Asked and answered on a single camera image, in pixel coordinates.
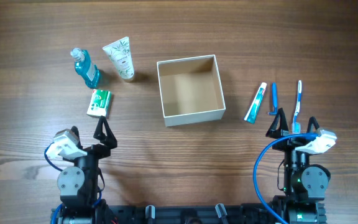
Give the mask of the white leaf-print cosmetic tube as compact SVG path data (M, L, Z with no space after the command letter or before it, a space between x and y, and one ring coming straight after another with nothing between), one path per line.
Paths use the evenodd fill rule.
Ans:
M102 49L110 61L112 61L118 75L126 82L133 81L135 78L135 69L132 61L129 38L121 38L104 46Z

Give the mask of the green white soap box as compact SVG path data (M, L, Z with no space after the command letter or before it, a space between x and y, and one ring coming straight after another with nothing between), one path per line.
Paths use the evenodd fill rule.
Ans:
M108 117L111 97L110 91L94 89L86 114L92 117Z

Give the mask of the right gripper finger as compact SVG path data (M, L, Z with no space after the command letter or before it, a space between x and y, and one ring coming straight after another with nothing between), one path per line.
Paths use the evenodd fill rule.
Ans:
M279 139L287 135L289 135L289 128L285 112L283 108L279 108L273 123L268 128L265 136L268 138Z
M309 118L308 126L306 129L307 133L313 133L314 131L317 131L319 129L319 124L314 116Z

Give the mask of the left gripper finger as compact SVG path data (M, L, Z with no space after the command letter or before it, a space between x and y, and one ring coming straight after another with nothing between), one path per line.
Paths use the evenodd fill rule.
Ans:
M71 132L75 135L75 138L77 140L77 146L81 146L81 141L80 141L80 135L79 135L79 130L76 126L72 126L71 127Z
M117 148L117 139L111 131L105 116L100 116L93 137L109 149Z

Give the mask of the teal toothpaste tube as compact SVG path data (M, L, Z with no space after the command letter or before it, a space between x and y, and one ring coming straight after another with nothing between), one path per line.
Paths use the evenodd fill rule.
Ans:
M249 108L247 114L244 116L244 121L247 121L248 123L251 123L251 124L255 123L261 102L264 97L266 87L267 87L267 84L265 82L262 82L260 84L260 86L258 87L258 90L254 96L254 99L252 100L250 108Z

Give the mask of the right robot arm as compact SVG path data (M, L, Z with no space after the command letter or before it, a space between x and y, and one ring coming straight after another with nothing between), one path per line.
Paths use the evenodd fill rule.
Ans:
M268 223L327 222L326 210L321 203L331 179L327 168L311 164L310 157L325 153L337 141L337 136L319 126L315 117L309 119L307 132L300 137L288 138L272 146L284 152L284 196L274 196L268 204L273 212L267 213Z

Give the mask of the blue disposable razor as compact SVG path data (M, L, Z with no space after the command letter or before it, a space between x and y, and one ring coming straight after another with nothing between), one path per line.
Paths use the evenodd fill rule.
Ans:
M269 111L268 115L273 116L278 112L278 93L277 93L277 84L272 83L272 105L273 111Z

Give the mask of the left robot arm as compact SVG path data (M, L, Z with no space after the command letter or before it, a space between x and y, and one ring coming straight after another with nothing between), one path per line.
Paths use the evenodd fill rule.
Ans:
M109 157L117 147L107 119L99 117L90 147L81 145L77 127L59 131L44 151L46 161L60 172L57 187L61 204L52 211L51 223L117 223L117 216L102 199L103 178L99 160Z

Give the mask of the blue mouthwash bottle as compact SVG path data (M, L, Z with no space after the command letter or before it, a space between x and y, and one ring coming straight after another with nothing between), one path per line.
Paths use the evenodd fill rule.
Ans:
M76 73L83 78L88 88L97 89L101 78L100 71L92 62L87 50L74 48L70 55L74 59L74 68Z

